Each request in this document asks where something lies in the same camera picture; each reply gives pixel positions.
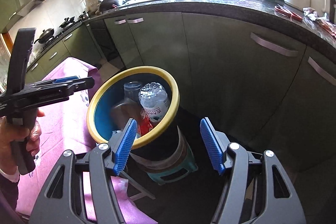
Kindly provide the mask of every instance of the dark sleeve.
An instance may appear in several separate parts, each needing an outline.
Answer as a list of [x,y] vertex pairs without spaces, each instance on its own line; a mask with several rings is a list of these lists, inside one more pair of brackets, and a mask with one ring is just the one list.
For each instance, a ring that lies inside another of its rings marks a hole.
[[11,182],[0,175],[0,191],[13,210],[16,209],[17,200],[19,198],[19,189],[17,185],[18,182]]

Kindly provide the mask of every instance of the hand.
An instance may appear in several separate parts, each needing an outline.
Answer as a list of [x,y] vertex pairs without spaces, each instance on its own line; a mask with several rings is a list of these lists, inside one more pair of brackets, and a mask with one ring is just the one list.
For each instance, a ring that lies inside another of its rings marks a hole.
[[[43,117],[44,112],[38,110],[38,117]],[[8,174],[13,175],[16,173],[17,165],[12,157],[11,142],[19,141],[30,135],[30,139],[27,142],[26,149],[35,156],[40,151],[40,135],[41,127],[38,121],[31,132],[28,128],[16,126],[6,122],[6,117],[2,117],[0,121],[0,169]]]

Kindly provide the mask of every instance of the white sleeve cuff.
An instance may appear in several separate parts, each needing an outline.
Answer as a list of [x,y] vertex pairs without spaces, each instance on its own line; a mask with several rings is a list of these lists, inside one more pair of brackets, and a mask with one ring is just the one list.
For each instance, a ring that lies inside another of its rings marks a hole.
[[4,173],[1,169],[0,169],[0,175],[2,175],[3,177],[5,177],[6,179],[10,180],[11,182],[18,182],[19,178],[20,178],[20,173],[18,168],[16,167],[16,172],[14,175],[7,175],[6,173]]

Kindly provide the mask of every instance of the bottle label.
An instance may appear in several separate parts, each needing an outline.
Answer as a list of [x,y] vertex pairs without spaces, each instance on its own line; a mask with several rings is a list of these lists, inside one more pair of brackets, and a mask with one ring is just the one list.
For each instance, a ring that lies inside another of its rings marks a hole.
[[154,107],[144,107],[151,122],[160,122],[166,115],[170,106],[170,100],[166,98],[164,101],[158,102]]

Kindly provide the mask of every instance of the teal stool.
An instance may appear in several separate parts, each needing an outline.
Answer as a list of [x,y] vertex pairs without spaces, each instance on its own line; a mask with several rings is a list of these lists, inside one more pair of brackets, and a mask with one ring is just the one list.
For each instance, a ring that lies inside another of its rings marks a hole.
[[[166,170],[164,172],[161,172],[161,173],[147,173],[147,175],[153,180],[155,181],[156,183],[158,183],[159,185],[164,185],[166,183],[169,183],[169,182],[174,182],[174,181],[178,181],[180,179],[183,179],[184,177],[186,177],[189,173],[192,173],[192,172],[195,172],[198,170],[198,167],[195,163],[195,159],[194,159],[194,154],[193,152],[191,151],[191,148],[189,146],[188,143],[187,144],[187,154],[184,158],[184,160],[176,167],[174,167],[173,169],[171,170]],[[186,170],[185,173],[183,173],[182,175],[176,177],[176,174],[177,172],[181,172],[183,171],[183,169]],[[170,176],[170,175],[174,175],[174,178],[173,179],[169,179],[167,178],[167,176]]]

